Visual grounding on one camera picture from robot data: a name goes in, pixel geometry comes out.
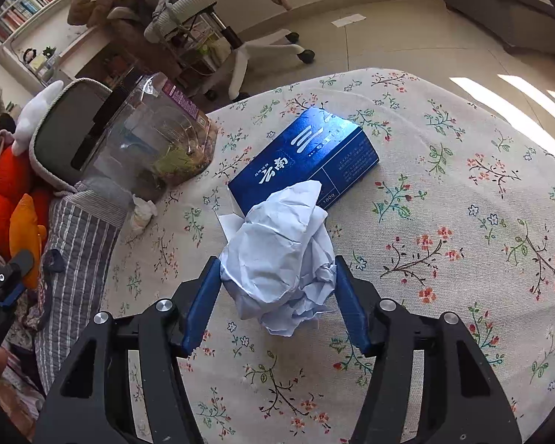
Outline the person's hand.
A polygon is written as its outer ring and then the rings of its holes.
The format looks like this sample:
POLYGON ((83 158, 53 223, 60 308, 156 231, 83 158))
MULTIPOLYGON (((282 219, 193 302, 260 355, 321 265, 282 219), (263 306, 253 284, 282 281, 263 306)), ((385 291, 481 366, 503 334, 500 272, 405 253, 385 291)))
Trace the person's hand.
POLYGON ((0 347, 0 376, 4 373, 4 369, 8 367, 9 354, 6 349, 0 347))

